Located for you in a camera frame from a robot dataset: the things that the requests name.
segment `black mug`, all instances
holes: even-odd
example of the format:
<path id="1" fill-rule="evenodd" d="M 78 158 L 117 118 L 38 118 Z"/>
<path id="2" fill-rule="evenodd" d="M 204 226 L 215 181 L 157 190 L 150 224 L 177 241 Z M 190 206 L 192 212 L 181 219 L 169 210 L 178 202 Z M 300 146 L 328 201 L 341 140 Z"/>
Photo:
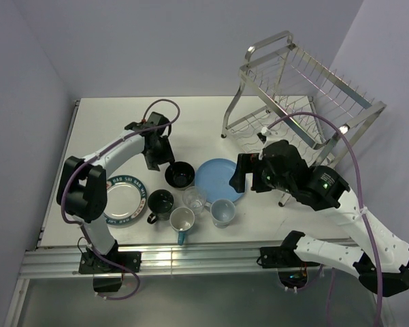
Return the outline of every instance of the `black mug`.
<path id="1" fill-rule="evenodd" d="M 158 189 L 148 197 L 148 208 L 151 210 L 147 218 L 148 223 L 154 224 L 158 220 L 169 220 L 174 208 L 174 197 L 166 189 Z"/>
<path id="2" fill-rule="evenodd" d="M 176 189 L 186 189 L 195 178 L 193 167 L 183 161 L 171 163 L 165 171 L 165 180 Z"/>

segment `white wall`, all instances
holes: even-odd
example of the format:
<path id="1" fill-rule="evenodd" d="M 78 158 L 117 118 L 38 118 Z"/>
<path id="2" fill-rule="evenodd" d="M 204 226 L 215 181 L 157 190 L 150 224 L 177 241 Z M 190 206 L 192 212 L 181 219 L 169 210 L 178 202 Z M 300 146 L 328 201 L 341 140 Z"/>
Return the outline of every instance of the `white wall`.
<path id="1" fill-rule="evenodd" d="M 234 95 L 253 43 L 285 29 L 324 63 L 362 0 L 14 0 L 78 97 Z"/>
<path id="2" fill-rule="evenodd" d="M 69 124 L 65 87 L 10 0 L 0 0 L 0 326 L 36 244 Z"/>
<path id="3" fill-rule="evenodd" d="M 365 203 L 409 242 L 409 0 L 365 0 L 333 67 L 388 104 L 356 152 Z M 352 166 L 342 169 L 353 182 Z M 409 327 L 409 290 L 391 304 Z"/>

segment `white plate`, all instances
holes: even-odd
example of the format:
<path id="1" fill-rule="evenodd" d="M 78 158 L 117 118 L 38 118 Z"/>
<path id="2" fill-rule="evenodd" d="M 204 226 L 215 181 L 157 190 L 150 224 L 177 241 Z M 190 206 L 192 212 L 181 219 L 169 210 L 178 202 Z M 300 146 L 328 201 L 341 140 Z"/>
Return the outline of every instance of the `white plate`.
<path id="1" fill-rule="evenodd" d="M 132 222 L 143 211 L 147 191 L 142 182 L 129 175 L 109 178 L 108 205 L 104 217 L 108 225 L 124 225 Z"/>

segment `cable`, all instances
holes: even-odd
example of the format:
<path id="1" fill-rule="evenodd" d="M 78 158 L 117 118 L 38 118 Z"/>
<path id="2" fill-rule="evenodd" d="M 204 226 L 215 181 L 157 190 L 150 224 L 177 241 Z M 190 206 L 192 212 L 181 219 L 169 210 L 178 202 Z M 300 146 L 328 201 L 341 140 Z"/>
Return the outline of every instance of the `cable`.
<path id="1" fill-rule="evenodd" d="M 130 133 L 130 134 L 127 134 L 124 138 L 119 138 L 119 139 L 117 139 L 116 141 L 114 141 L 113 143 L 111 143 L 111 145 L 107 146 L 104 150 L 102 150 L 98 155 L 96 155 L 96 156 L 94 156 L 94 157 L 92 157 L 92 158 L 86 160 L 81 166 L 79 166 L 79 167 L 74 171 L 74 173 L 71 175 L 71 177 L 69 177 L 69 180 L 67 181 L 67 184 L 66 184 L 65 189 L 64 189 L 63 194 L 62 194 L 62 198 L 61 198 L 61 215 L 62 215 L 63 221 L 64 221 L 65 223 L 70 224 L 70 225 L 72 225 L 72 224 L 78 224 L 78 225 L 80 225 L 80 229 L 82 230 L 82 233 L 83 233 L 83 235 L 84 235 L 84 237 L 85 237 L 85 239 L 86 239 L 86 241 L 87 241 L 87 243 L 88 243 L 88 247 L 90 247 L 91 251 L 92 251 L 101 261 L 103 261 L 103 262 L 105 262 L 105 263 L 107 263 L 107 264 L 109 264 L 109 265 L 111 265 L 111 266 L 117 267 L 117 268 L 119 268 L 119 269 L 121 269 L 121 270 L 124 270 L 124 271 L 126 271 L 127 273 L 131 273 L 131 274 L 136 278 L 137 285 L 136 285 L 135 289 L 134 289 L 130 294 L 127 294 L 126 296 L 121 296 L 121 297 L 118 297 L 118 298 L 114 298 L 114 297 L 111 297 L 111 296 L 105 296 L 105 295 L 103 295 L 103 294 L 98 294 L 98 296 L 100 296 L 100 297 L 102 297 L 102 298 L 104 298 L 104 299 L 106 299 L 106 300 L 124 300 L 124 299 L 126 299 L 126 298 L 130 298 L 130 297 L 133 296 L 133 295 L 137 292 L 137 290 L 139 289 L 139 286 L 140 286 L 140 284 L 141 284 L 140 278 L 139 278 L 132 270 L 128 269 L 127 267 L 124 267 L 124 266 L 122 266 L 122 265 L 120 265 L 120 264 L 117 264 L 117 263 L 115 263 L 115 262 L 113 262 L 113 261 L 110 261 L 109 259 L 106 259 L 105 257 L 103 257 L 103 255 L 95 248 L 94 244 L 92 243 L 91 238 L 89 237 L 87 231 L 86 231 L 85 228 L 84 228 L 84 224 L 81 223 L 81 222 L 79 222 L 79 221 L 69 220 L 69 219 L 67 218 L 67 215 L 66 215 L 66 212 L 65 212 L 65 201 L 66 201 L 66 199 L 67 199 L 67 194 L 68 194 L 68 192 L 69 192 L 69 189 L 70 189 L 71 184 L 73 183 L 74 179 L 76 179 L 76 177 L 79 175 L 79 173 L 80 173 L 83 169 L 85 169 L 85 167 L 87 167 L 87 165 L 90 165 L 91 163 L 93 163 L 94 161 L 96 161 L 97 158 L 99 158 L 99 157 L 105 155 L 106 153 L 108 153 L 109 151 L 111 151 L 112 149 L 114 149 L 115 147 L 117 147 L 120 143 L 125 142 L 125 140 L 128 140 L 128 139 L 131 138 L 132 136 L 135 136 L 135 135 L 138 135 L 138 134 L 147 132 L 147 131 L 155 131 L 156 129 L 166 128 L 166 127 L 171 126 L 172 124 L 174 124 L 174 123 L 177 121 L 178 117 L 180 116 L 180 107 L 178 106 L 178 104 L 177 104 L 176 102 L 174 102 L 174 101 L 172 101 L 172 100 L 170 100 L 170 99 L 158 99 L 158 100 L 152 102 L 152 103 L 149 105 L 149 107 L 145 110 L 144 118 L 145 118 L 147 112 L 151 109 L 151 107 L 153 107 L 155 104 L 157 104 L 157 103 L 159 103 L 159 102 L 169 102 L 169 103 L 173 104 L 173 105 L 177 108 L 177 115 L 174 117 L 174 119 L 173 119 L 172 121 L 170 121 L 170 122 L 168 122 L 168 123 L 166 123 L 166 124 L 160 125 L 160 126 L 154 126 L 154 127 L 150 127 L 150 128 L 146 128 L 146 129 L 140 130 L 140 131 L 134 131 L 134 132 L 132 132 L 132 133 Z"/>
<path id="2" fill-rule="evenodd" d="M 80 241 L 81 240 L 86 240 L 84 236 L 80 237 L 79 240 L 77 241 L 77 248 L 79 249 L 80 253 L 83 255 L 83 251 L 80 248 Z"/>
<path id="3" fill-rule="evenodd" d="M 315 274 L 315 276 L 313 277 L 312 280 L 309 280 L 310 278 L 309 278 L 309 276 L 308 276 L 308 274 L 307 274 L 306 284 L 305 284 L 303 287 L 301 287 L 301 288 L 297 288 L 297 292 L 299 292 L 299 291 L 304 291 L 304 290 L 310 288 L 312 285 L 314 285 L 314 284 L 318 281 L 318 279 L 319 279 L 319 277 L 320 277 L 320 275 L 321 275 L 321 273 L 322 273 L 323 268 L 324 268 L 324 266 L 323 266 L 323 264 L 321 264 L 321 265 L 319 266 L 318 271 L 316 272 L 316 274 Z M 282 286 L 282 289 L 285 290 L 285 289 L 286 289 L 285 286 L 284 286 L 281 282 L 280 282 L 280 284 L 281 284 L 281 286 Z"/>
<path id="4" fill-rule="evenodd" d="M 357 158 L 355 157 L 354 151 L 352 146 L 350 145 L 349 141 L 346 139 L 346 137 L 343 135 L 343 133 L 328 119 L 318 115 L 314 114 L 312 112 L 294 112 L 292 114 L 288 114 L 282 118 L 276 119 L 273 123 L 271 123 L 267 128 L 271 129 L 273 126 L 276 124 L 280 123 L 283 120 L 286 120 L 288 118 L 291 118 L 293 116 L 313 116 L 324 123 L 328 124 L 332 129 L 336 131 L 336 133 L 339 135 L 339 137 L 343 140 L 345 143 L 346 147 L 348 148 L 348 152 L 351 156 L 351 159 L 353 160 L 354 163 L 354 169 L 355 169 L 355 178 L 357 180 L 357 197 L 359 201 L 359 207 L 363 208 L 364 203 L 363 203 L 363 193 L 361 191 L 361 177 L 360 177 L 360 168 L 359 168 L 359 163 L 357 162 Z M 378 253 L 378 248 L 376 246 L 375 238 L 374 238 L 374 233 L 372 232 L 372 229 L 370 227 L 369 221 L 367 220 L 366 214 L 362 214 L 363 222 L 366 226 L 367 230 L 367 235 L 369 236 L 369 240 L 372 245 L 372 251 L 374 252 L 374 261 L 375 261 L 375 266 L 376 266 L 376 279 L 377 279 L 377 299 L 376 299 L 376 314 L 375 314 L 375 320 L 374 320 L 374 326 L 377 326 L 381 320 L 381 309 L 382 309 L 382 271 L 381 271 L 381 263 L 380 263 L 380 255 Z"/>
<path id="5" fill-rule="evenodd" d="M 331 305 L 331 294 L 333 293 L 334 289 L 334 281 L 336 279 L 336 270 L 334 268 L 331 269 L 331 281 L 329 283 L 329 289 L 328 289 L 328 296 L 327 296 L 327 304 L 325 306 L 325 311 L 327 313 L 327 326 L 330 327 L 333 324 L 331 323 L 331 315 L 330 315 L 330 305 Z"/>
<path id="6" fill-rule="evenodd" d="M 258 264 L 260 267 L 263 267 L 263 265 L 261 264 L 261 258 L 261 256 L 257 258 L 256 264 Z"/>
<path id="7" fill-rule="evenodd" d="M 293 280 L 293 279 L 284 279 L 284 278 L 280 278 L 280 282 L 281 284 L 283 284 L 284 286 L 287 286 L 287 289 L 295 289 L 295 287 L 297 288 L 297 290 L 299 288 L 302 288 L 305 284 L 306 284 L 306 280 L 302 279 L 302 280 Z"/>

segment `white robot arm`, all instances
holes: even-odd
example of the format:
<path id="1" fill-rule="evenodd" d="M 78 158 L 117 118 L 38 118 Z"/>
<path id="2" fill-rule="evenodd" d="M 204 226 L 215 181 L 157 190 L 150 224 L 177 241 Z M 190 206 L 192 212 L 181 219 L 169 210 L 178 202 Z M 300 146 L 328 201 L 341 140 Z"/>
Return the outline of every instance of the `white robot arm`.
<path id="1" fill-rule="evenodd" d="M 169 120 L 166 117 L 153 112 L 147 121 L 127 125 L 124 132 L 118 137 L 124 140 L 120 144 L 112 146 L 116 140 L 112 141 L 95 153 L 83 158 L 70 157 L 64 163 L 56 197 L 58 204 L 61 204 L 65 186 L 71 175 L 84 162 L 94 157 L 97 158 L 85 167 L 72 182 L 69 191 L 65 195 L 65 212 L 72 215 L 74 220 L 82 225 L 92 245 L 106 258 L 114 259 L 118 249 L 118 244 L 110 234 L 103 217 L 103 211 L 108 200 L 107 178 L 127 160 L 140 153 L 144 155 L 147 167 L 150 170 L 159 170 L 159 165 L 174 162 L 174 154 L 168 140 L 171 128 L 168 127 L 168 136 L 163 136 L 165 128 L 154 128 L 167 123 L 169 123 Z M 126 138 L 134 131 L 143 132 Z"/>
<path id="2" fill-rule="evenodd" d="M 378 248 L 383 295 L 391 296 L 409 288 L 409 244 L 390 232 L 368 209 L 359 208 L 356 194 L 335 170 L 327 166 L 308 167 L 286 140 L 266 139 L 260 153 L 238 155 L 230 180 L 237 192 L 244 191 L 248 173 L 253 173 L 253 191 L 280 189 L 290 193 L 298 202 L 328 217 L 358 245 L 345 247 L 292 231 L 283 240 L 278 258 L 268 261 L 289 267 L 300 266 L 302 262 L 331 266 L 356 276 L 367 289 L 376 292 L 374 253 L 362 219 L 362 214 L 366 214 Z"/>

